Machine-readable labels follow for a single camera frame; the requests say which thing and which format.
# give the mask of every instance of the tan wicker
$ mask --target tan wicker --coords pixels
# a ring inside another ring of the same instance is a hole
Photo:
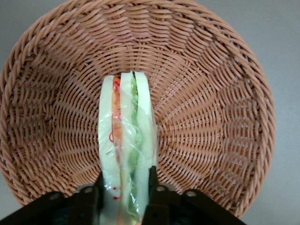
[[[189,0],[68,1],[21,36],[0,75],[1,169],[18,202],[95,181],[101,83],[129,70],[149,78],[159,180],[242,216],[273,156],[273,97],[245,41]]]

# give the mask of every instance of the plastic wrap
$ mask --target plastic wrap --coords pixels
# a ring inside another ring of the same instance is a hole
[[[148,204],[149,169],[158,163],[157,127],[144,73],[105,77],[98,142],[105,181],[100,223],[139,223]]]

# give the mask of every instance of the wrapped sandwich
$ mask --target wrapped sandwich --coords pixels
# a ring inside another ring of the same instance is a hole
[[[106,76],[98,121],[105,182],[102,225],[140,223],[149,200],[149,169],[157,165],[157,133],[144,73]]]

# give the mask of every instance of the white bread slice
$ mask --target white bread slice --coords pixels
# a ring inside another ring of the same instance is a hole
[[[120,105],[121,105],[121,119],[122,119],[122,150],[121,150],[121,185],[122,185],[122,197],[121,197],[121,212],[120,215],[123,218],[123,224],[134,224],[133,218],[128,214],[128,201],[131,190],[129,182],[129,154],[135,146],[136,131],[132,125],[131,115],[134,110],[132,103],[133,95],[132,89],[133,73],[122,73],[120,83]]]
[[[120,203],[113,199],[114,196],[120,195],[120,167],[114,145],[109,140],[112,132],[112,92],[113,76],[106,76],[101,89],[98,118],[99,157],[105,181],[104,207],[100,212],[102,225],[117,224]]]
[[[143,216],[149,201],[149,169],[157,166],[157,128],[152,114],[152,104],[147,77],[144,73],[135,72],[138,92],[137,122],[142,134],[142,148],[138,159],[136,179],[139,184],[137,203]]]

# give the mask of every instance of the basket weave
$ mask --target basket weave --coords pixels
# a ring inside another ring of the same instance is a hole
[[[159,181],[242,216],[273,156],[273,97],[248,45],[189,0],[73,0],[22,35],[0,75],[0,165],[18,202],[95,181],[102,80],[129,70],[149,79]]]

